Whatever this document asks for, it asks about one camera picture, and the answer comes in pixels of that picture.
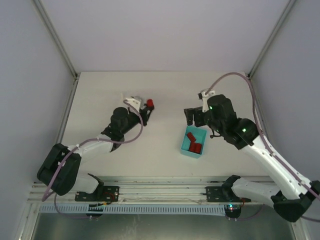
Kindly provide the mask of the red large spring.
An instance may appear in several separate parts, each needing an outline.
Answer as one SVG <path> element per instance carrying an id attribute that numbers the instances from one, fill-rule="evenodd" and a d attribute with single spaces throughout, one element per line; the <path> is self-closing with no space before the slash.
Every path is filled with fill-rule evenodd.
<path id="1" fill-rule="evenodd" d="M 189 148 L 188 148 L 188 151 L 189 151 L 189 152 L 194 153 L 195 144 L 196 144 L 195 142 L 191 142 L 191 143 L 189 144 Z"/>
<path id="2" fill-rule="evenodd" d="M 201 143 L 196 143 L 194 145 L 194 152 L 196 154 L 201 154 L 201 152 L 202 152 L 202 144 Z"/>
<path id="3" fill-rule="evenodd" d="M 154 107 L 153 100 L 152 100 L 152 99 L 148 99 L 148 100 L 146 101 L 146 106 L 147 106 L 148 108 L 153 108 L 153 107 Z"/>

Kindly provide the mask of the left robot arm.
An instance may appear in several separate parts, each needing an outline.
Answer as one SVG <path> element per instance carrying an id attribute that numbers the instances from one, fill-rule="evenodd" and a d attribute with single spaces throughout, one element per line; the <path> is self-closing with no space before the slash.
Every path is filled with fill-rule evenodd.
<path id="1" fill-rule="evenodd" d="M 80 176 L 81 164 L 137 140 L 137 136 L 126 140 L 125 134 L 136 125 L 144 128 L 154 109 L 150 100 L 139 109 L 130 104 L 127 107 L 117 107 L 110 118 L 110 124 L 97 137 L 71 146 L 55 144 L 36 175 L 47 186 L 42 201 L 46 201 L 52 194 L 63 196 L 70 191 L 100 196 L 103 183 L 91 173 Z"/>

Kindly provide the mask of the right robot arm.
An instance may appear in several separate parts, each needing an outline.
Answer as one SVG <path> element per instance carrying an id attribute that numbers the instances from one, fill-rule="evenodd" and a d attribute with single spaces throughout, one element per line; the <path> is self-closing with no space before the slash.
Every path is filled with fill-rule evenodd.
<path id="1" fill-rule="evenodd" d="M 185 108 L 188 126 L 208 126 L 211 138 L 222 137 L 238 150 L 252 156 L 268 173 L 274 185 L 252 182 L 238 175 L 228 177 L 220 187 L 229 218 L 240 216 L 238 201 L 255 201 L 272 207 L 284 220 L 294 223 L 303 217 L 320 195 L 320 182 L 299 174 L 268 142 L 250 119 L 237 117 L 232 102 L 223 94 L 201 98 L 203 105 Z"/>

